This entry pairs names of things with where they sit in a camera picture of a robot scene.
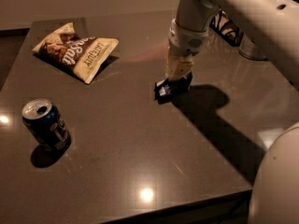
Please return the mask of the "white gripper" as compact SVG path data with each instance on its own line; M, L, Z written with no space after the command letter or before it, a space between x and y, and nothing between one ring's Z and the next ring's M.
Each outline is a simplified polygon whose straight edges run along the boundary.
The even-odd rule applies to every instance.
M195 32L171 21L168 32L169 48L167 50L165 75L170 81L177 81L191 71L193 62L180 62L177 57L190 58L198 54L208 37L208 31Z

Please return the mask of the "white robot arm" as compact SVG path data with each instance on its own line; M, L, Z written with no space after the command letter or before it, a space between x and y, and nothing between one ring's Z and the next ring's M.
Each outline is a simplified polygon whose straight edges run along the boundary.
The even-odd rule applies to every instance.
M189 73L192 57L221 9L298 87L299 6L292 0L180 0L168 35L167 78L177 81ZM299 122L265 153L253 186L248 224L299 224Z

